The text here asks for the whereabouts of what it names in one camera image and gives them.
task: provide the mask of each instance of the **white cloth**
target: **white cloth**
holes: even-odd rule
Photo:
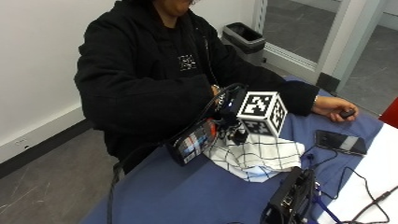
[[[301,167],[302,144],[276,138],[249,134],[246,143],[237,146],[233,141],[217,140],[204,150],[205,156],[233,175],[249,182],[264,182],[280,172]]]

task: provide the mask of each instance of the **wall outlet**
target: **wall outlet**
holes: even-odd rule
[[[17,148],[28,149],[31,146],[31,141],[23,137],[21,139],[16,140],[13,144],[17,146]]]

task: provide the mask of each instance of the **sleeve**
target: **sleeve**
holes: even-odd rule
[[[297,115],[309,115],[318,88],[301,81],[285,81],[273,71],[254,66],[238,56],[234,48],[221,43],[216,29],[208,24],[206,37],[214,75],[221,86],[244,83],[249,91],[278,91],[288,110]]]
[[[132,36],[108,21],[89,24],[75,82],[97,129],[160,139],[194,120],[212,88],[204,75],[154,80],[138,74]]]

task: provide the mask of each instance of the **electronic device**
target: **electronic device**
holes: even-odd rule
[[[314,173],[294,167],[277,189],[260,219],[260,224],[302,223],[313,202]]]
[[[201,120],[177,139],[174,145],[166,144],[172,158],[184,166],[201,152],[214,144],[217,125],[213,119]]]
[[[354,110],[349,110],[349,111],[341,111],[339,112],[339,117],[342,118],[342,119],[347,119],[350,116],[353,116],[354,115],[354,113],[355,113],[355,111]]]
[[[314,144],[317,147],[337,150],[346,154],[359,156],[367,154],[365,139],[342,133],[317,130],[314,132]]]

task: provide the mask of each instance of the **floor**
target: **floor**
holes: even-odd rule
[[[320,22],[330,22],[329,13],[324,18]],[[317,58],[314,49],[322,46],[318,44],[322,40],[316,39],[318,36],[326,38],[313,35],[308,42],[313,46],[290,48],[302,54],[305,49],[312,49],[309,57]],[[398,58],[397,40],[397,31],[377,28],[347,88],[341,92],[342,96],[367,107],[374,114],[383,110],[391,96],[398,95],[398,63],[394,61]],[[289,75],[272,65],[268,67],[280,75]],[[115,162],[107,155],[101,132],[88,130],[71,139],[0,179],[0,223],[79,223],[108,192]]]
[[[109,190],[115,160],[88,130],[0,179],[0,223],[72,224]]]
[[[290,0],[272,0],[265,17],[266,41],[318,61],[335,13]],[[398,97],[398,31],[377,26],[345,88],[337,93],[381,115]]]

